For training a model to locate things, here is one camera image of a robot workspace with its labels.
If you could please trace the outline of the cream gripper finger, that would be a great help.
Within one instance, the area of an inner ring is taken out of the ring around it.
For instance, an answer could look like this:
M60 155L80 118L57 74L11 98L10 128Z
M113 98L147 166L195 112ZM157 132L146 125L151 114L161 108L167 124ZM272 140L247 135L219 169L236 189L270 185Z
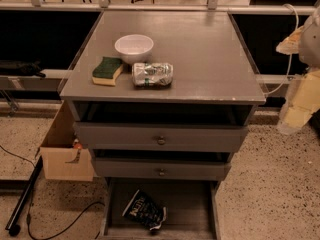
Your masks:
M277 45L276 51L285 55L298 54L299 42L303 29L303 26L295 29L288 37Z
M290 135L300 131L320 109L320 69L311 69L290 82L282 106L277 129Z

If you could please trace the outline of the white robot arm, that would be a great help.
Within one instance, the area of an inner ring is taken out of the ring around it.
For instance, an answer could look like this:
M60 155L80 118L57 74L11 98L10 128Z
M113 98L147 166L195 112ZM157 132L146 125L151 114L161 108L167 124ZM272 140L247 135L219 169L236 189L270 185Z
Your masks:
M290 135L300 131L320 110L320 7L280 42L276 51L285 55L297 54L308 66L303 76L289 84L286 102L280 111L277 129Z

